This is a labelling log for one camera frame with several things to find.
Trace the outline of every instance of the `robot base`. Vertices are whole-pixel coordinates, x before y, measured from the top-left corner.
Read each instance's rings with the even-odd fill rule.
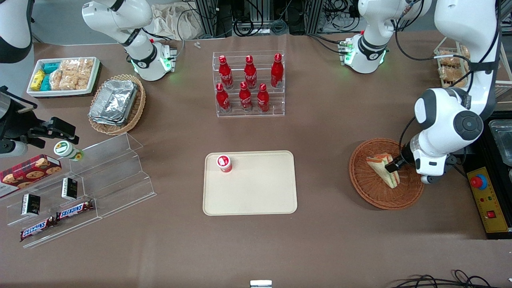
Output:
[[[374,60],[368,60],[366,55],[360,51],[357,44],[360,38],[361,34],[355,35],[352,38],[347,38],[345,43],[346,45],[349,45],[349,47],[338,44],[339,52],[348,53],[346,55],[340,55],[339,59],[342,62],[342,65],[347,65],[356,72],[362,74],[372,73],[377,70],[377,67],[379,67],[379,65],[384,61],[386,51],[384,51],[380,56],[375,53],[376,58]]]
[[[153,45],[157,48],[157,57],[147,68],[140,68],[132,61],[135,72],[146,81],[156,81],[165,74],[174,72],[176,65],[176,49],[171,50],[168,45],[162,45],[159,42],[154,42]]]

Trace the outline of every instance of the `small black box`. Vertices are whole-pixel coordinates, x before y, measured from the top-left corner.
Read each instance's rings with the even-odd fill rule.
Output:
[[[62,198],[67,200],[76,200],[78,195],[78,181],[71,178],[62,180]]]
[[[41,206],[41,197],[25,194],[23,195],[23,205],[21,215],[39,215],[39,207]]]

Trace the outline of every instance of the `red coca-cola bottle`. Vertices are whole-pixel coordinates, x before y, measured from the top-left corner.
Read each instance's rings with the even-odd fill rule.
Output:
[[[231,73],[231,67],[228,65],[226,56],[219,56],[219,74],[221,76],[221,82],[226,89],[233,88],[233,74]]]
[[[247,82],[245,81],[240,83],[239,97],[242,110],[244,110],[244,112],[252,111],[251,91],[247,89]]]
[[[247,87],[249,89],[256,88],[256,82],[257,82],[257,79],[256,79],[256,67],[254,66],[254,63],[253,63],[251,55],[247,55],[245,57],[244,73],[245,73],[245,81],[247,82]]]
[[[221,113],[229,113],[231,112],[231,104],[229,103],[229,97],[227,92],[224,91],[224,87],[221,83],[218,83],[216,86],[217,89],[217,103],[219,103],[220,112]]]
[[[281,60],[283,60],[283,56],[280,53],[274,55],[274,64],[272,64],[272,69],[270,69],[270,85],[274,88],[283,87],[283,74],[285,69]]]
[[[258,92],[258,108],[260,113],[267,113],[269,110],[269,97],[267,92],[267,86],[264,83],[260,84],[260,91]]]

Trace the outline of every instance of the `yellow control panel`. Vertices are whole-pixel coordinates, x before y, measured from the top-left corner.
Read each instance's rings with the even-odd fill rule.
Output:
[[[493,185],[489,180],[487,169],[480,169],[467,173],[471,190],[480,212],[485,231],[487,233],[508,232],[508,225],[496,199]]]

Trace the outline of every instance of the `red and white cup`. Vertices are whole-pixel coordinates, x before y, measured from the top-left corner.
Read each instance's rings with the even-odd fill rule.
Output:
[[[231,165],[231,159],[229,159],[229,156],[227,155],[220,155],[217,157],[217,166],[222,170],[224,173],[228,173],[233,169],[233,165]]]

